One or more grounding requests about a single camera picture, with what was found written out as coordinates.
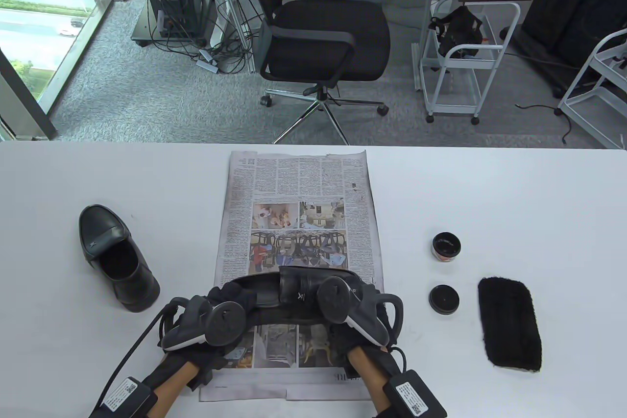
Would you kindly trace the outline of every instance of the black glove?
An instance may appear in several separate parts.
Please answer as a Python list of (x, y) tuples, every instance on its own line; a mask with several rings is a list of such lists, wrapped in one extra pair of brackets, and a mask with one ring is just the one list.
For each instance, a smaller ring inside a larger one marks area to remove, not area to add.
[[(243, 289), (236, 283), (226, 283), (222, 289), (218, 287), (212, 288), (205, 299), (207, 299), (212, 306), (217, 306), (227, 301), (237, 302), (244, 308), (246, 314), (257, 304), (257, 294), (251, 290)], [(185, 306), (186, 301), (186, 299), (181, 299), (180, 297), (172, 300), (175, 307)], [(187, 311), (182, 313), (174, 324), (172, 324), (171, 320), (169, 322), (170, 324), (168, 324), (168, 319), (164, 316), (165, 320), (162, 320), (162, 326), (165, 325), (166, 330), (169, 330), (177, 326), (186, 314), (191, 315), (191, 313)], [(166, 358), (143, 382), (152, 389), (156, 389), (159, 385), (168, 380), (168, 378), (177, 373), (186, 362), (191, 362), (200, 369), (196, 377), (188, 383), (188, 387), (194, 391), (199, 385), (209, 383), (213, 377), (214, 369), (221, 369), (228, 363), (228, 360), (224, 359), (224, 356), (231, 352), (240, 341), (241, 337), (226, 346), (215, 347), (202, 343), (186, 346), (185, 348), (175, 351), (168, 351)]]
[[(377, 305), (377, 317), (386, 327), (389, 334), (389, 342), (386, 346), (389, 348), (396, 344), (397, 338), (392, 332), (389, 318), (387, 317), (387, 310), (385, 304)], [(334, 365), (343, 367), (349, 377), (358, 377), (358, 374), (351, 366), (348, 360), (348, 353), (357, 348), (358, 346), (374, 346), (366, 337), (364, 337), (357, 330), (348, 326), (345, 323), (341, 324), (329, 324), (329, 343), (331, 349), (335, 351), (336, 357), (334, 358)]]

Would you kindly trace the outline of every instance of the office chair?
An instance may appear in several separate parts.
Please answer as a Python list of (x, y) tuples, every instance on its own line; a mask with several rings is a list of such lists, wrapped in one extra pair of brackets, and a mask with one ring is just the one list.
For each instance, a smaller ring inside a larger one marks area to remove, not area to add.
[(253, 50), (255, 67), (266, 80), (314, 83), (302, 94), (266, 89), (260, 103), (270, 107), (272, 95), (311, 102), (307, 110), (273, 143), (280, 142), (317, 109), (325, 111), (345, 144), (349, 144), (329, 108), (376, 106), (379, 101), (333, 98), (339, 80), (372, 81), (383, 74), (390, 53), (390, 35), (381, 6), (356, 0), (259, 0), (264, 18)]

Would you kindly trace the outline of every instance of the car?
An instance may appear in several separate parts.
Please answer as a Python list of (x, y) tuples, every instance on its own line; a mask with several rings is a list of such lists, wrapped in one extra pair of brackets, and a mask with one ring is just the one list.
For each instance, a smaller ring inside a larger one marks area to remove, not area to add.
[(87, 21), (86, 18), (72, 18), (70, 20), (70, 24), (74, 28), (82, 28), (83, 26), (85, 26), (85, 21)]
[(63, 28), (59, 28), (58, 33), (62, 36), (67, 36), (67, 37), (76, 37), (78, 36), (78, 33), (80, 32), (80, 30), (77, 30), (76, 28), (72, 28), (72, 27), (63, 27)]

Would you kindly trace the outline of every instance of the chair armrest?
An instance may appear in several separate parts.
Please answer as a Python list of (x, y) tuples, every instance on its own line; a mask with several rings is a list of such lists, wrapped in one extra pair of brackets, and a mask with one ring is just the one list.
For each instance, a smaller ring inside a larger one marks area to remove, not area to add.
[(278, 26), (270, 26), (272, 39), (303, 40), (312, 42), (340, 42), (347, 46), (346, 52), (331, 79), (320, 84), (333, 88), (348, 68), (355, 56), (355, 37), (344, 31), (316, 31), (306, 29), (286, 29)]

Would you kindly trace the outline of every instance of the floor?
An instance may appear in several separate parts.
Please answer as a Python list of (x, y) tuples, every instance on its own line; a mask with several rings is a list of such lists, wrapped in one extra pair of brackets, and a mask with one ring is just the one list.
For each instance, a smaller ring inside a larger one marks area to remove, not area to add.
[[(433, 124), (425, 122), (410, 53), (421, 18), (415, 5), (423, 1), (383, 0), (392, 42), (383, 77), (376, 82), (340, 83), (345, 97), (382, 100), (390, 107), (385, 117), (372, 108), (336, 108), (336, 118), (352, 144), (600, 147), (575, 124), (564, 145), (566, 118), (542, 107), (516, 107), (557, 105), (549, 86), (519, 57), (504, 58), (478, 126), (472, 126), (468, 116), (441, 115)], [(272, 84), (246, 71), (214, 75), (188, 57), (134, 44), (129, 36), (145, 2), (112, 6), (51, 115), (58, 140), (269, 143), (304, 111), (305, 102), (288, 98), (276, 98), (271, 108), (258, 104), (267, 86), (293, 91), (304, 86)], [(495, 29), (507, 21), (504, 15), (495, 19)], [(325, 113), (314, 113), (284, 143), (342, 142)]]

